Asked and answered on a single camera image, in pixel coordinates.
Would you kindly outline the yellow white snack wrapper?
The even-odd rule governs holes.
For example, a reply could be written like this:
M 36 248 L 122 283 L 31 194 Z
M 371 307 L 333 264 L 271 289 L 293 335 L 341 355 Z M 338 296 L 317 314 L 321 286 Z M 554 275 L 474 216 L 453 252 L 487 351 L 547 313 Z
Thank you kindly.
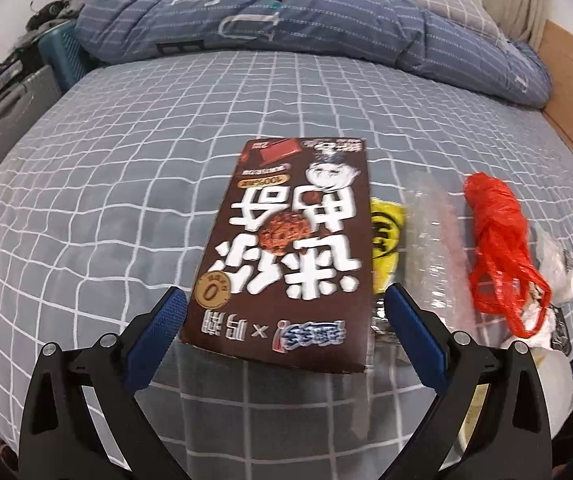
M 393 280 L 398 266 L 398 245 L 405 226 L 406 211 L 401 204 L 375 197 L 370 200 L 370 210 L 373 292 L 381 295 Z

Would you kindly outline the brown cookie box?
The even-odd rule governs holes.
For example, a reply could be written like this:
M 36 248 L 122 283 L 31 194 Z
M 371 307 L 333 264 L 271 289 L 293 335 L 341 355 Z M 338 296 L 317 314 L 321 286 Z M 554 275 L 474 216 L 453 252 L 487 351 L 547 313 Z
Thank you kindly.
M 204 249 L 181 340 L 310 372 L 363 372 L 371 234 L 363 140 L 248 142 Z

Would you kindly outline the black patterned flat packet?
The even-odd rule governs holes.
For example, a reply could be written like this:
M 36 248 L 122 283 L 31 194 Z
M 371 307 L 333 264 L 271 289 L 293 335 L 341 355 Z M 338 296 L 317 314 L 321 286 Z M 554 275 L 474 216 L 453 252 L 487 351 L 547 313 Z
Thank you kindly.
M 550 347 L 552 350 L 561 351 L 565 356 L 569 356 L 572 351 L 572 344 L 567 321 L 561 308 L 552 306 L 551 310 L 555 316 L 555 328 L 551 333 Z

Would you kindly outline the white crumpled plastic wrapper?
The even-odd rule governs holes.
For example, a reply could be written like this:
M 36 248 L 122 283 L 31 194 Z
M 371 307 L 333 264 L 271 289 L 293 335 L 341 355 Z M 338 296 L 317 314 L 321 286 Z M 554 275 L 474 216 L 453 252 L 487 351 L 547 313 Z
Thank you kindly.
M 555 316 L 551 307 L 562 309 L 564 304 L 573 299 L 573 256 L 539 224 L 531 227 L 531 233 L 535 235 L 536 267 L 551 289 L 551 299 L 543 325 L 535 335 L 523 338 L 523 341 L 531 348 L 552 350 L 550 337 L 555 328 Z

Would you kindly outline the red plastic bag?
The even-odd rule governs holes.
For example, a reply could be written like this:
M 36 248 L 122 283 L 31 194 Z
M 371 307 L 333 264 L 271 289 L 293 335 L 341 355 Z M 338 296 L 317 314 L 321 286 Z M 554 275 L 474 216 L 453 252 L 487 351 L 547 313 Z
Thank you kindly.
M 529 252 L 529 222 L 507 183 L 484 172 L 465 180 L 465 199 L 473 212 L 475 261 L 469 275 L 473 306 L 501 315 L 513 336 L 531 338 L 543 327 L 551 288 Z M 522 321 L 531 290 L 541 293 L 533 327 Z

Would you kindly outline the small silver foil wrapper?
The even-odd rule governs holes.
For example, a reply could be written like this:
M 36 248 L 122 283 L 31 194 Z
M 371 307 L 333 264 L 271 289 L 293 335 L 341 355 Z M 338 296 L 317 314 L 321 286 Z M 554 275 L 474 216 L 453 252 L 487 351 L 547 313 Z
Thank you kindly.
M 387 319 L 384 309 L 384 295 L 375 296 L 375 303 L 371 309 L 371 329 L 375 336 L 383 339 L 394 339 L 396 334 Z

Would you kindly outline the clear bubble wrap bag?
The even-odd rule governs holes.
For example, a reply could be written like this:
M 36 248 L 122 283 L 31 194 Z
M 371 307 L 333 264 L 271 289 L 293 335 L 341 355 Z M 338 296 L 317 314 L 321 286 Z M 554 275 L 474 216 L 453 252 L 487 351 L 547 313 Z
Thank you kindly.
M 451 198 L 425 172 L 411 175 L 405 196 L 407 292 L 452 332 L 474 335 L 468 258 Z

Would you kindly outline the grey checked bed sheet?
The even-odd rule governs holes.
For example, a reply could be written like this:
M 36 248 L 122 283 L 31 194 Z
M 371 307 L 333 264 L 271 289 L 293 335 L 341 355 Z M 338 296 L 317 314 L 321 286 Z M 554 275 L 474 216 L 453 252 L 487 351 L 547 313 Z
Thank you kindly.
M 504 180 L 573 255 L 573 154 L 544 116 L 400 70 L 287 52 L 205 52 L 95 70 L 0 166 L 0 434 L 17 446 L 41 347 L 88 347 L 190 288 L 245 143 L 366 142 L 372 193 L 400 202 L 431 174 L 463 238 L 469 174 Z M 573 347 L 573 301 L 564 309 Z M 375 353 L 370 427 L 356 379 L 174 344 L 139 393 L 195 479 L 374 479 L 433 399 L 391 347 Z

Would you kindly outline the grey suitcase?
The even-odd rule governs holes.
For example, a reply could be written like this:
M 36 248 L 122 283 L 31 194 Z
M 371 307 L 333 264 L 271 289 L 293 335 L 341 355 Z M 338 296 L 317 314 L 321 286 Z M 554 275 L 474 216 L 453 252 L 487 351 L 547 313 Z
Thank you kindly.
M 0 96 L 0 164 L 11 148 L 62 96 L 52 67 L 46 65 Z

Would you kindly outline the teal suitcase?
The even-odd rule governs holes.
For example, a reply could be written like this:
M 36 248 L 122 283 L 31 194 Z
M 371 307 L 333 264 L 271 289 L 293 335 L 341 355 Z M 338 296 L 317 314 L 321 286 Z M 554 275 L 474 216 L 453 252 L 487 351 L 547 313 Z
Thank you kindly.
M 51 66 L 63 93 L 99 66 L 99 61 L 81 47 L 75 35 L 75 20 L 56 25 L 38 40 L 42 60 Z

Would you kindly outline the blue striped duvet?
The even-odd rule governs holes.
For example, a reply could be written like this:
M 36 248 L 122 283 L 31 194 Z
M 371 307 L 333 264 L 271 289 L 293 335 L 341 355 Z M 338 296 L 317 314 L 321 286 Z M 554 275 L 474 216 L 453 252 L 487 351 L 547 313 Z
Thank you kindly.
M 543 108 L 552 81 L 524 42 L 493 44 L 409 0 L 87 0 L 75 28 L 106 64 L 192 50 L 357 58 Z

